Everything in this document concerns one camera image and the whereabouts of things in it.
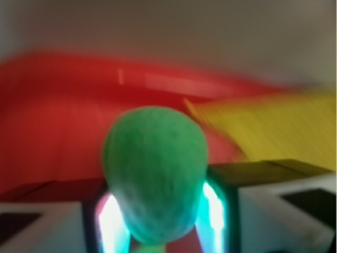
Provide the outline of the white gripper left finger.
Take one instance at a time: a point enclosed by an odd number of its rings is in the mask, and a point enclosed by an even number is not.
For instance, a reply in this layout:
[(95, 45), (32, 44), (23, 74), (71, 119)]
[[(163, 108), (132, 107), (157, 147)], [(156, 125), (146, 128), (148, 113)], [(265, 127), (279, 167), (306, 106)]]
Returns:
[(128, 252), (104, 179), (28, 183), (1, 193), (1, 252)]

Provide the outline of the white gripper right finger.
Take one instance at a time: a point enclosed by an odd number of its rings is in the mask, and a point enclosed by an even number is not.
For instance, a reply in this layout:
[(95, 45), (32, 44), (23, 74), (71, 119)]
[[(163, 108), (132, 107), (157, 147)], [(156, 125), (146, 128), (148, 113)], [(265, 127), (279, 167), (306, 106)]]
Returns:
[(210, 165), (196, 231), (203, 252), (336, 252), (336, 173), (296, 160)]

